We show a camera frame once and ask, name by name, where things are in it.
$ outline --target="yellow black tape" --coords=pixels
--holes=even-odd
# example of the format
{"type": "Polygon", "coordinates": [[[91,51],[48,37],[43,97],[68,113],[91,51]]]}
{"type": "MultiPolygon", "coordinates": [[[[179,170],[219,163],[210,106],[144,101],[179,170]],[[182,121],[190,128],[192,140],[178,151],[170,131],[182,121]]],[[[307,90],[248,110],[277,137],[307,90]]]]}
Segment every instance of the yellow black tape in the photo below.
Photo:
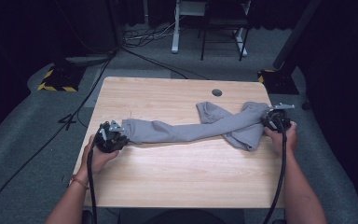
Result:
{"type": "Polygon", "coordinates": [[[258,82],[264,84],[263,74],[274,73],[274,72],[275,72],[274,70],[270,70],[270,69],[264,69],[264,70],[257,72],[258,82]]]}
{"type": "Polygon", "coordinates": [[[50,67],[42,82],[37,88],[39,91],[78,91],[78,84],[81,77],[65,79],[59,72],[55,72],[54,66],[50,67]]]}

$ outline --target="gray fabric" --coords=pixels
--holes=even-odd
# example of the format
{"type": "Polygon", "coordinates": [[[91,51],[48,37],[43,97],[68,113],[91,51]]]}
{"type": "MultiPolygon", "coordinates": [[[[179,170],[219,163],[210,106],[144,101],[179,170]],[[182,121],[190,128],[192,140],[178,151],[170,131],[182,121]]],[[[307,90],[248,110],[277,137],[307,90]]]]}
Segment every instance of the gray fabric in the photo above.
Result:
{"type": "Polygon", "coordinates": [[[158,120],[123,119],[124,134],[135,144],[190,142],[222,134],[234,147],[257,149],[263,133],[260,118],[269,110],[267,104],[247,102],[235,115],[208,102],[197,104],[197,109],[201,124],[172,126],[158,120]]]}

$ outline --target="wooden table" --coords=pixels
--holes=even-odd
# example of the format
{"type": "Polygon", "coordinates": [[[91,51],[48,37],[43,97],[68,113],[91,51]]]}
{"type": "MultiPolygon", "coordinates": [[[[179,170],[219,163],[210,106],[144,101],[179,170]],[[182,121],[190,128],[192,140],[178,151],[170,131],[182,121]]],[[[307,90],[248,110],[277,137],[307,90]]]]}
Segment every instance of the wooden table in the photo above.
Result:
{"type": "MultiPolygon", "coordinates": [[[[118,123],[123,119],[200,123],[196,104],[205,101],[231,113],[240,112],[248,101],[270,104],[264,86],[257,82],[108,77],[83,147],[100,123],[112,119],[118,123]],[[223,95],[213,96],[213,89],[223,95]]],[[[190,143],[126,146],[94,176],[97,205],[268,208],[281,170],[281,160],[271,148],[266,136],[255,152],[232,147],[222,136],[190,143]]],[[[91,205],[89,194],[85,204],[91,205]]]]}

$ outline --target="forearm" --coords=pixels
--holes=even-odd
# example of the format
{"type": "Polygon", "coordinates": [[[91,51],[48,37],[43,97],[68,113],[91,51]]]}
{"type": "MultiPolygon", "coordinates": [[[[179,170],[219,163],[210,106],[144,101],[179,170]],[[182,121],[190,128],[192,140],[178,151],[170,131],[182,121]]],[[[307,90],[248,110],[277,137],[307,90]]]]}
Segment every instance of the forearm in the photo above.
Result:
{"type": "MultiPolygon", "coordinates": [[[[89,183],[87,170],[79,170],[76,178],[85,184],[89,183]]],[[[86,188],[73,181],[49,215],[46,223],[81,223],[85,196],[86,188]]]]}
{"type": "Polygon", "coordinates": [[[326,223],[321,203],[302,173],[293,150],[287,150],[284,203],[288,223],[326,223]]]}

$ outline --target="hole in table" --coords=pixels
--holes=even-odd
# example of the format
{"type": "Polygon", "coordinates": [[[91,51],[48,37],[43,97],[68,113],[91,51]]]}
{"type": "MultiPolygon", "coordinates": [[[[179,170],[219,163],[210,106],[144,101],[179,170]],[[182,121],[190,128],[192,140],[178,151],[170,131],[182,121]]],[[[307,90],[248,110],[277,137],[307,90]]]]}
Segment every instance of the hole in table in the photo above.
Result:
{"type": "Polygon", "coordinates": [[[222,93],[222,91],[220,91],[218,89],[214,89],[214,90],[212,90],[212,94],[214,96],[221,96],[223,93],[222,93]]]}

